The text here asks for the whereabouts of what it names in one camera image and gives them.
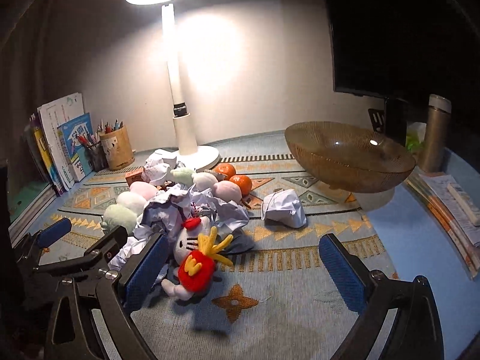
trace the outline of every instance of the green object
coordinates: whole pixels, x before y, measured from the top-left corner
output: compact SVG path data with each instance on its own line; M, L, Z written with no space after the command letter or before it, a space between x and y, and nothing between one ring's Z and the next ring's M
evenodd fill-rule
M423 147L423 142L420 142L416 132L408 132L405 139L405 147L411 152L418 152Z
M13 198L8 199L10 223L13 223L49 184L45 181L32 181L23 187Z
M105 235L110 233L115 226L123 226L130 237L134 233L136 224L135 212L119 204L112 204L106 208L100 226Z
M194 184L194 179L192 177L194 173L195 171L190 168L176 168L170 171L170 181L183 184L190 188Z

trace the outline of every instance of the green plush ball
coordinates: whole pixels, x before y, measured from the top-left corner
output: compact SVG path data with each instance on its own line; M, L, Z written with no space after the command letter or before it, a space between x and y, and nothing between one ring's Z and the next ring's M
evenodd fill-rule
M136 224L135 212L119 204L112 204L106 208L100 226L105 234L111 232L115 226L123 226L130 237L134 234Z
M194 179L192 175L195 173L194 170L190 168L176 168L170 171L170 181L174 181L178 184L183 184L184 186L190 188L194 184Z

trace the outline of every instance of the desk lamp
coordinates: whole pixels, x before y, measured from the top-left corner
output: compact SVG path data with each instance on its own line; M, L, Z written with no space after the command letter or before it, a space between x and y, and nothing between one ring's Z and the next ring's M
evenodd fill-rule
M180 85L178 48L176 42L175 15L172 0L127 0L135 5L163 4L162 30L166 45L166 65L169 72L170 89L173 100L173 126L177 137L177 159L185 166L202 171L212 168L220 159L218 150L210 146L197 146L195 132L191 125L191 115L183 99Z

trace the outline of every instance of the blue book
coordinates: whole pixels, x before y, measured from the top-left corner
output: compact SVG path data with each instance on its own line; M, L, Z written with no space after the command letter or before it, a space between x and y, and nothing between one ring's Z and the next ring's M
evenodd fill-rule
M76 138L77 135L82 135L90 141L93 135L90 114L83 114L62 124L57 128L57 134L74 180L80 181L92 173L93 164L87 156L85 147Z

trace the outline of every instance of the lamp base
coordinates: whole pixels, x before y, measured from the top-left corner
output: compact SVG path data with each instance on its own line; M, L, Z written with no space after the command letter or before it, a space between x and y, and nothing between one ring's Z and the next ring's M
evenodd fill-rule
M218 150L211 146L198 146L197 151L189 155L180 155L178 151L173 154L177 156L177 161L182 161L187 168L197 172L213 168L220 160Z

